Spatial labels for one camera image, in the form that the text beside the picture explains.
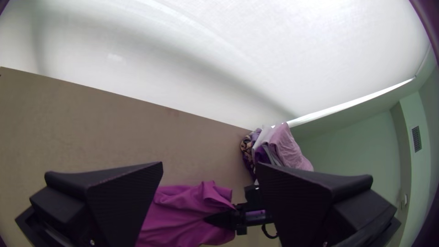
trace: pink fabric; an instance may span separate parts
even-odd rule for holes
[[[270,153],[276,154],[284,166],[314,171],[311,162],[302,154],[299,145],[284,123],[279,126],[270,138],[268,148]]]
[[[234,209],[232,190],[214,181],[198,186],[158,187],[143,222],[136,247],[221,245],[235,232],[205,223],[203,218]]]

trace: purple cloth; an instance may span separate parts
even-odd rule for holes
[[[255,164],[257,164],[258,162],[271,164],[270,158],[268,157],[267,153],[264,150],[264,147],[262,146],[259,146],[255,150]]]
[[[252,131],[250,134],[246,135],[241,141],[242,160],[244,161],[244,165],[250,173],[253,181],[256,180],[256,175],[255,163],[252,156],[252,148],[255,145],[255,142],[258,139],[261,131],[262,129],[257,128],[255,131]]]
[[[235,232],[204,222],[203,218],[229,209],[232,190],[214,181],[198,186],[158,187],[136,247],[195,247],[221,245]]]
[[[268,148],[270,153],[275,154],[284,166],[314,171],[311,162],[303,156],[286,123],[281,124],[273,133]]]

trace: folded cloth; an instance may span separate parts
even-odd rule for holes
[[[293,135],[284,123],[276,129],[270,138],[268,148],[270,153],[276,154],[279,161],[287,167],[314,171],[311,162],[302,154],[299,145],[294,140]]]
[[[198,186],[158,187],[139,233],[136,247],[221,245],[235,232],[204,222],[204,217],[234,209],[232,190],[214,181]]]
[[[252,131],[250,134],[246,135],[242,139],[240,145],[244,165],[246,166],[248,172],[250,173],[250,176],[252,177],[253,181],[256,180],[256,175],[255,175],[255,163],[252,155],[252,147],[255,144],[256,140],[258,139],[261,131],[262,130],[259,128],[257,128],[255,131]]]

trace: green wall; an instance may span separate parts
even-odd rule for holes
[[[299,145],[315,171],[339,175],[371,174],[374,177],[372,189],[397,204],[400,163],[390,111],[301,140]]]

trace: wall vent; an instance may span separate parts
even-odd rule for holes
[[[413,136],[413,147],[415,149],[415,153],[422,149],[421,143],[421,133],[419,132],[419,126],[416,126],[412,129]]]

